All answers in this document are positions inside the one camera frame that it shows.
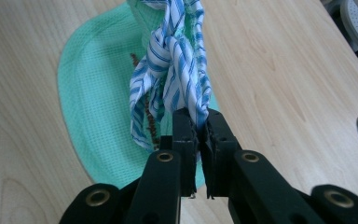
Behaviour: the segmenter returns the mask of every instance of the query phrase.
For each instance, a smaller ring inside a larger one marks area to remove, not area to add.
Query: fabric knot
[[[141,147],[153,151],[144,132],[145,96],[148,111],[160,122],[165,110],[188,108],[200,130],[208,117],[211,84],[206,74],[199,0],[142,0],[154,9],[165,9],[159,28],[151,33],[146,55],[130,82],[131,135]],[[185,30],[185,16],[188,16]]]
[[[171,63],[171,54],[163,45],[164,40],[159,41],[156,31],[153,31],[150,36],[149,46],[147,47],[146,61],[148,66],[147,72],[155,78],[167,75]]]

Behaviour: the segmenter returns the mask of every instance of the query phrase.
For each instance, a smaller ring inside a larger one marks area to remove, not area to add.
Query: white and blue fabric
[[[145,96],[149,111],[160,122],[165,111],[188,108],[201,129],[208,117],[211,85],[206,73],[206,53],[202,36],[204,10],[198,0],[141,0],[157,10],[165,10],[159,28],[151,33],[146,55],[131,77],[131,135],[134,141],[153,150],[144,133]]]

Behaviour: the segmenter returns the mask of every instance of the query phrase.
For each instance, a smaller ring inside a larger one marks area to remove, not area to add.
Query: green cloth
[[[139,59],[145,55],[147,38],[162,15],[130,0],[83,24],[62,52],[62,114],[76,153],[95,182],[123,188],[145,168],[149,153],[130,134],[131,54]],[[210,108],[217,109],[214,96]],[[163,119],[160,131],[172,133],[171,115]],[[199,187],[204,183],[200,162],[197,169]]]

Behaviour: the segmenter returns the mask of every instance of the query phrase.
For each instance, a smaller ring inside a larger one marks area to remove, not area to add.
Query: knotted cloth
[[[201,129],[208,117],[211,85],[206,74],[204,10],[200,1],[141,0],[141,3],[165,10],[163,21],[151,32],[146,55],[136,66],[130,82],[131,135],[139,146],[152,151],[144,133],[146,105],[157,122],[165,110],[172,113],[186,107]]]
[[[140,0],[128,0],[82,24],[62,50],[58,68],[62,115],[78,158],[97,183],[121,189],[145,168],[150,153],[128,132],[131,55],[146,55],[150,34],[164,16],[164,11]],[[213,94],[209,107],[218,110]],[[157,137],[171,135],[170,113],[156,127]],[[148,132],[146,136],[152,141]],[[196,182],[198,187],[204,183],[200,162]]]

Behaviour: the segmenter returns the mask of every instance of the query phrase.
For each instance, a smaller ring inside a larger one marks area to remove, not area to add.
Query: mint green fabric
[[[145,6],[133,0],[129,4],[78,28],[58,68],[62,114],[78,158],[95,182],[118,188],[142,174],[149,156],[130,134],[131,54],[145,55],[147,32],[161,20],[159,12],[145,17]],[[214,96],[210,108],[218,109]],[[161,134],[171,134],[171,115],[160,126]],[[200,162],[197,169],[199,187],[204,183]]]

